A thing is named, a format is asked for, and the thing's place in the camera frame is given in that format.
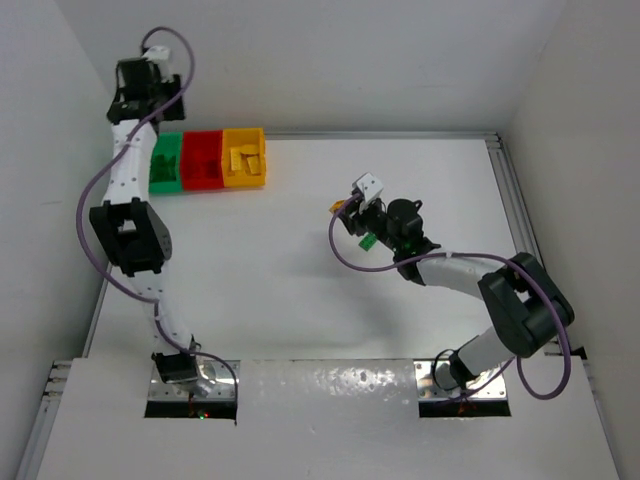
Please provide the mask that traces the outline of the green studded lego plate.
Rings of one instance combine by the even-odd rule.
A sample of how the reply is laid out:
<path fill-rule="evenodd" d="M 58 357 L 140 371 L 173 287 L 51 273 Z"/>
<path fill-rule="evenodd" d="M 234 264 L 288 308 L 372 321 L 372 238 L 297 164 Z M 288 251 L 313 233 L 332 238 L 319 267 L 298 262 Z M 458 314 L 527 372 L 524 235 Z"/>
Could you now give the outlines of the green studded lego plate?
<path fill-rule="evenodd" d="M 367 233 L 364 237 L 359 241 L 358 246 L 368 252 L 370 251 L 377 243 L 378 239 L 375 234 Z"/>

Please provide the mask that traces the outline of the small yellow lego piece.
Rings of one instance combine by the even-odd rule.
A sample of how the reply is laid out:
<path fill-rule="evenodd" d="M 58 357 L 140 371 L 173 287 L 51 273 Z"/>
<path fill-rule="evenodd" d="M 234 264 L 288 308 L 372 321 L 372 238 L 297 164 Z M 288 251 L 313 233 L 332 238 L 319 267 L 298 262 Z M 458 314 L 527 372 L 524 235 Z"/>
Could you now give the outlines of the small yellow lego piece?
<path fill-rule="evenodd" d="M 230 165 L 230 171 L 233 173 L 243 170 L 242 154 L 239 149 L 232 148 L 229 151 L 229 165 Z"/>

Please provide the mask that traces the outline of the yellow lego brick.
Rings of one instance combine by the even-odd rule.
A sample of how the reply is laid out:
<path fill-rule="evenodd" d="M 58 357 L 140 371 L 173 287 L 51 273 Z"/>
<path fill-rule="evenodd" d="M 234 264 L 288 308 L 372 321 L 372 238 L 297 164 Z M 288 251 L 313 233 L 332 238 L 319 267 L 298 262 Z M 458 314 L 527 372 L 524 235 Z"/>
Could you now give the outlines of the yellow lego brick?
<path fill-rule="evenodd" d="M 243 155 L 243 165 L 245 166 L 245 172 L 250 176 L 261 176 L 261 159 L 259 155 Z"/>

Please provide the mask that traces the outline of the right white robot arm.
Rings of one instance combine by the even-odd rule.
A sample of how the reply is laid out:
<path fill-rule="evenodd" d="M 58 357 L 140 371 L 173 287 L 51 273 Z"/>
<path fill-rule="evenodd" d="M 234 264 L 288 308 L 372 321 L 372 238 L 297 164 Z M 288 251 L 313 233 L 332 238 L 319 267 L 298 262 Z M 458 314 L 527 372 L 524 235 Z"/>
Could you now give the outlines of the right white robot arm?
<path fill-rule="evenodd" d="M 333 222 L 352 236 L 372 236 L 393 254 L 390 269 L 421 286 L 443 287 L 483 301 L 490 327 L 432 364 L 431 378 L 443 391 L 467 396 L 468 385 L 487 370 L 510 361 L 521 363 L 552 339 L 563 356 L 560 383 L 549 393 L 529 388 L 536 399 L 550 400 L 571 375 L 566 332 L 574 321 L 572 306 L 536 257 L 520 252 L 510 259 L 484 253 L 450 252 L 424 233 L 419 200 L 365 203 L 354 194 L 332 206 Z"/>

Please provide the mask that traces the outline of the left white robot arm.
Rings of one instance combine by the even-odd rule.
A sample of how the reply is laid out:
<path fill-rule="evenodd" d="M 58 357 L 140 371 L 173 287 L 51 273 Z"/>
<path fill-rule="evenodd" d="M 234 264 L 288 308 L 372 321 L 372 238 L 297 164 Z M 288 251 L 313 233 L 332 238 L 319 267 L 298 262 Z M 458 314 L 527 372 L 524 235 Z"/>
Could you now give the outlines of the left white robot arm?
<path fill-rule="evenodd" d="M 170 312 L 164 277 L 173 253 L 166 224 L 149 201 L 153 150 L 163 121 L 184 119 L 181 79 L 165 48 L 153 47 L 116 65 L 116 94 L 107 112 L 116 163 L 89 221 L 110 263 L 130 281 L 154 337 L 151 355 L 160 379 L 185 385 L 198 378 L 195 340 Z"/>

